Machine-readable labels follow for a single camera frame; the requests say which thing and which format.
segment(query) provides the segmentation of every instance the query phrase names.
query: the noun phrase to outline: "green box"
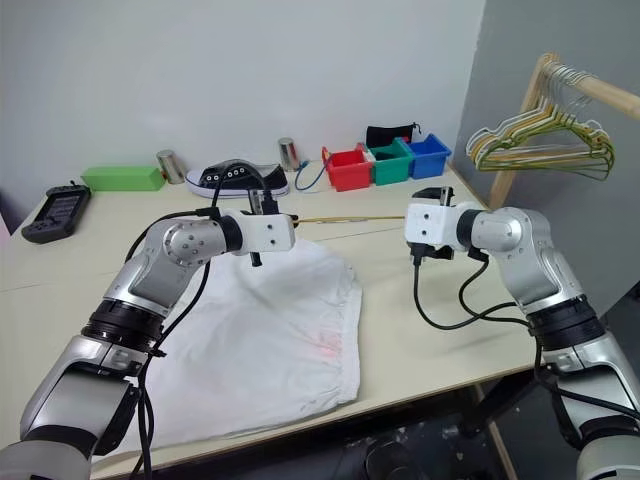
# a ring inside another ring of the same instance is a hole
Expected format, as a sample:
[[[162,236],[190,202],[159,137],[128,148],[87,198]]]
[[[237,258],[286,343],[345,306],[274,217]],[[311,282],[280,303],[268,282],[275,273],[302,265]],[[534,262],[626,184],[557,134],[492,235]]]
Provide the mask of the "green box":
[[[402,146],[400,139],[394,138],[391,145],[369,149],[376,162],[372,176],[376,185],[404,182],[409,178],[409,165],[412,157]]]
[[[91,167],[84,171],[82,180],[93,191],[151,191],[164,185],[156,167]]]

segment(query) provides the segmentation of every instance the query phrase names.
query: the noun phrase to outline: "white cloth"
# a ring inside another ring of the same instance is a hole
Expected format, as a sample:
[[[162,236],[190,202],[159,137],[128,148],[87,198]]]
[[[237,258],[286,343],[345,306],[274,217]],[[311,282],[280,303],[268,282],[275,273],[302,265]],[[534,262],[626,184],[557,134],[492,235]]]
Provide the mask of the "white cloth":
[[[151,362],[153,447],[256,431],[353,400],[362,289],[353,268],[298,240],[289,252],[223,255],[193,311]],[[174,309],[191,301],[196,275]],[[113,453],[139,450],[134,420]]]

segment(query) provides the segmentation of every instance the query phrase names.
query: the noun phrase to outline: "beige tabletop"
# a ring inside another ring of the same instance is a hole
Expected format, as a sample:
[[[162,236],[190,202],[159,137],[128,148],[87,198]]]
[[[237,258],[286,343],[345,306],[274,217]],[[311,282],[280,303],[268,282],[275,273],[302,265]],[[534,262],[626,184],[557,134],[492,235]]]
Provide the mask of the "beige tabletop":
[[[314,193],[283,197],[280,208],[300,217],[403,215],[411,193],[441,185],[454,187],[456,202],[473,199],[448,170],[442,177],[342,193],[332,191],[323,178]],[[206,199],[189,193],[184,185],[167,185],[153,193],[98,192],[72,237],[33,245],[18,234],[0,250],[0,381],[5,385],[0,398],[1,445],[17,440],[25,403],[99,304],[138,233],[163,214],[206,204]],[[224,200],[221,205],[246,208],[246,200]],[[412,301],[412,266],[402,221],[305,224],[296,233],[347,259],[363,287],[358,398],[326,415],[285,427],[154,450],[155,465],[246,446],[531,365],[533,342],[520,326],[481,321],[442,332],[419,317]],[[425,261],[421,298],[435,320],[455,323],[467,318],[458,305],[457,290],[477,268],[477,262],[462,254],[453,261]],[[468,292],[472,308],[510,300],[495,264],[476,283]],[[515,309],[506,313],[520,316]],[[133,463],[132,454],[104,459],[94,467],[93,476],[127,472]]]

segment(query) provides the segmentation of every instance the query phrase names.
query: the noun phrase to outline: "silver cylinder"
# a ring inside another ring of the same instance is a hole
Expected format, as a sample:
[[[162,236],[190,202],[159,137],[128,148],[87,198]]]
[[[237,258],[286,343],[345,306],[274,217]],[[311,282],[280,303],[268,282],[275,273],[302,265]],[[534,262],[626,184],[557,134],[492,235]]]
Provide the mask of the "silver cylinder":
[[[160,168],[167,181],[171,184],[184,183],[184,168],[173,150],[162,150],[156,153]]]
[[[300,167],[300,159],[293,139],[283,137],[278,140],[278,149],[280,150],[280,164],[287,172],[293,172]]]

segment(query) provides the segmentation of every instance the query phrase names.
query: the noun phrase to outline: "blue bin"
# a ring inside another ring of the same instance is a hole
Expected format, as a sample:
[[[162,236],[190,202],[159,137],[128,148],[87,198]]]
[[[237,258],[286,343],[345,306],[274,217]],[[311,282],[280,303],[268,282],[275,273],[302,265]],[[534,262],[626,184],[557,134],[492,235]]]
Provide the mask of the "blue bin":
[[[402,144],[413,156],[413,161],[409,165],[411,177],[426,178],[442,175],[451,150],[433,133],[430,133],[422,142],[407,144],[402,140]]]

